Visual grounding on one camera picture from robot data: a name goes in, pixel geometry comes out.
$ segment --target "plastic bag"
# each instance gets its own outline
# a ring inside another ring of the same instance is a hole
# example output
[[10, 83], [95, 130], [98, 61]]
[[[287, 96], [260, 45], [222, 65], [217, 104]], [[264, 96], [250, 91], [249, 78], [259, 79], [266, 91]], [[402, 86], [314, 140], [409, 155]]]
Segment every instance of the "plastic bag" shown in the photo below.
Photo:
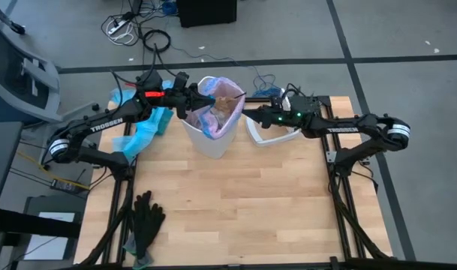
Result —
[[225, 97], [229, 99], [226, 102], [229, 113], [223, 112], [216, 106], [208, 106], [188, 114], [187, 122], [190, 125], [200, 129], [212, 140], [219, 139], [238, 122], [245, 105], [245, 96], [242, 95], [236, 99], [235, 97], [240, 96], [244, 91], [236, 83], [224, 77], [209, 79], [206, 84], [200, 84], [198, 91], [202, 95], [215, 97], [217, 101]]
[[[163, 88], [171, 88], [173, 83], [169, 80], [163, 81]], [[123, 103], [130, 100], [135, 95], [136, 90], [123, 90]], [[112, 101], [116, 104], [120, 102], [118, 89], [112, 90]], [[125, 157], [131, 162], [144, 148], [153, 140], [155, 135], [163, 135], [173, 112], [168, 108], [156, 108], [148, 120], [136, 123], [137, 130], [133, 136], [122, 136], [113, 138], [113, 151], [123, 152]]]

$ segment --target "red tag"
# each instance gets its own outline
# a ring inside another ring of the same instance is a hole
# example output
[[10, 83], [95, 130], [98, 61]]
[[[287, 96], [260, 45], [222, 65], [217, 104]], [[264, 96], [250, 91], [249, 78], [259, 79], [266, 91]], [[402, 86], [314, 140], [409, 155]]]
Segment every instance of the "red tag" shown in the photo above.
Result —
[[145, 92], [147, 98], [160, 98], [165, 96], [165, 92]]

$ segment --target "wooden table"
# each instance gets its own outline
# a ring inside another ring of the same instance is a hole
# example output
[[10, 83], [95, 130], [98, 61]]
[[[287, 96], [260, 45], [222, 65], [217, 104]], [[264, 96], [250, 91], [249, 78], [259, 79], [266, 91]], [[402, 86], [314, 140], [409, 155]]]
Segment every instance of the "wooden table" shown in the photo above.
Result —
[[[335, 116], [353, 116], [348, 97], [331, 101]], [[112, 139], [123, 129], [120, 125], [103, 131], [99, 149], [111, 152]], [[262, 137], [280, 131], [281, 127], [271, 127]], [[340, 140], [349, 148], [361, 143], [359, 134], [343, 134]], [[301, 134], [258, 148], [242, 116], [230, 148], [220, 160], [213, 160], [193, 150], [182, 123], [173, 117], [165, 135], [154, 138], [140, 154], [134, 185], [135, 194], [151, 190], [152, 202], [167, 214], [149, 248], [155, 265], [321, 263], [330, 256], [343, 260], [324, 155], [319, 139]], [[368, 175], [358, 165], [353, 171]], [[93, 179], [100, 174], [95, 171]], [[391, 254], [373, 184], [358, 175], [352, 175], [350, 183], [360, 225]], [[88, 256], [107, 227], [113, 186], [107, 179], [90, 193], [76, 263]], [[350, 230], [349, 235], [356, 254]], [[118, 238], [115, 234], [112, 261]], [[125, 265], [132, 266], [133, 261], [127, 254]]]

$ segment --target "black desk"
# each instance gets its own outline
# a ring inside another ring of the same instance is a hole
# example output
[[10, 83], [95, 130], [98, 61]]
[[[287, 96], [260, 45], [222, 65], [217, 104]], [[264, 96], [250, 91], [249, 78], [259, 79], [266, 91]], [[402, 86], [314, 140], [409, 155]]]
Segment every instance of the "black desk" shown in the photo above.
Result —
[[[17, 152], [21, 131], [20, 122], [0, 123], [0, 196]], [[20, 233], [78, 238], [80, 225], [0, 209], [0, 251], [4, 245], [17, 245]]]

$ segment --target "black glove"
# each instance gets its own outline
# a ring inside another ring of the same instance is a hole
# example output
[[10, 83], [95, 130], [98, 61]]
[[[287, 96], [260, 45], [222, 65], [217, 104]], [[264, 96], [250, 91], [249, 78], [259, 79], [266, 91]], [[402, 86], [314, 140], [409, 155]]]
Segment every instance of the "black glove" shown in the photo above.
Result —
[[137, 259], [141, 260], [146, 253], [146, 249], [155, 240], [161, 224], [165, 220], [163, 208], [154, 204], [150, 208], [149, 201], [152, 196], [151, 191], [146, 191], [142, 196], [138, 195], [134, 203], [134, 237], [137, 246]]

